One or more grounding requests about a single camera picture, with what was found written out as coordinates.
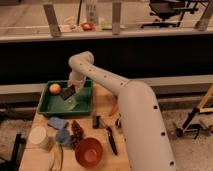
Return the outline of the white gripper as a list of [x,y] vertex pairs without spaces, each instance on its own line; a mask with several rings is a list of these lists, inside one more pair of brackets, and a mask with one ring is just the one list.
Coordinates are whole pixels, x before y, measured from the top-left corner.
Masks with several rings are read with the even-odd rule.
[[82,90],[83,83],[84,76],[80,72],[72,70],[69,75],[68,84],[75,86],[76,93],[79,93]]

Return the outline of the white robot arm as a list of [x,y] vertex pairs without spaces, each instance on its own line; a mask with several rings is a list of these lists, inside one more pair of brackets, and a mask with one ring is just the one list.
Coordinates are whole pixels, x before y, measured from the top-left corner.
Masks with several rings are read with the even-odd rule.
[[80,88],[90,78],[117,96],[131,171],[177,171],[158,101],[149,85],[96,67],[89,51],[73,55],[69,66],[69,82],[74,86]]

